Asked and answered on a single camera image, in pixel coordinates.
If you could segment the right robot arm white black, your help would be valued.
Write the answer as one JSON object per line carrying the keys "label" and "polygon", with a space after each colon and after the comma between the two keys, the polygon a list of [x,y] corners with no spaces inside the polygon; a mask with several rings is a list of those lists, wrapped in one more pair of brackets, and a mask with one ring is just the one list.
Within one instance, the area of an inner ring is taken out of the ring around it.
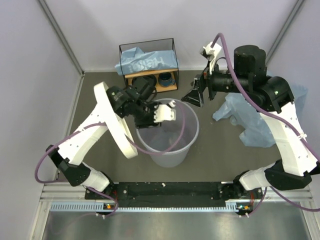
{"label": "right robot arm white black", "polygon": [[239,46],[233,56],[238,84],[249,96],[249,102],[260,108],[258,114],[270,129],[280,159],[266,167],[242,172],[227,188],[239,198],[258,188],[303,189],[311,183],[313,175],[320,173],[320,163],[303,143],[306,137],[288,82],[267,74],[266,52],[256,45]]}

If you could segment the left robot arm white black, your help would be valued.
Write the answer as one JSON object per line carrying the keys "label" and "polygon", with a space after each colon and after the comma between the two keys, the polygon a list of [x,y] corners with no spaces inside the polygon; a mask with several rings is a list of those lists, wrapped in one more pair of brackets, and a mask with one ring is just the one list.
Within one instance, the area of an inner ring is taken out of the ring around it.
{"label": "left robot arm white black", "polygon": [[125,117],[133,116],[137,128],[158,127],[172,117],[171,109],[158,101],[148,101],[153,93],[145,80],[135,87],[109,87],[104,81],[93,87],[96,105],[78,128],[62,142],[47,148],[46,154],[73,187],[94,189],[102,198],[114,191],[112,180],[103,172],[84,163],[96,142],[110,132],[122,154],[131,159],[138,155]]}

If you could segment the white grey trash bin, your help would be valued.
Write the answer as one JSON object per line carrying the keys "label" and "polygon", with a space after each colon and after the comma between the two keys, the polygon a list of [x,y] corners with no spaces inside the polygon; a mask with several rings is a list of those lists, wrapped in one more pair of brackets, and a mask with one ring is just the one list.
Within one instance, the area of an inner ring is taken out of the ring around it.
{"label": "white grey trash bin", "polygon": [[200,123],[195,111],[187,103],[177,103],[176,119],[160,126],[137,129],[137,137],[148,155],[159,166],[173,168],[181,164],[196,142]]}

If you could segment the light blue trash bag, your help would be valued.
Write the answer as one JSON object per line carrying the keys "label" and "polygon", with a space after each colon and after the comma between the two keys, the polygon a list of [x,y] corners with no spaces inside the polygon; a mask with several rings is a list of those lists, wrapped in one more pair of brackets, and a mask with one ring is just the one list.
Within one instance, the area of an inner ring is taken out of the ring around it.
{"label": "light blue trash bag", "polygon": [[267,123],[240,93],[228,93],[212,118],[215,121],[229,119],[232,125],[242,126],[244,131],[239,139],[246,147],[270,148],[276,144]]}
{"label": "light blue trash bag", "polygon": [[173,50],[144,52],[139,47],[125,50],[115,66],[118,75],[130,75],[143,71],[177,69],[178,61]]}

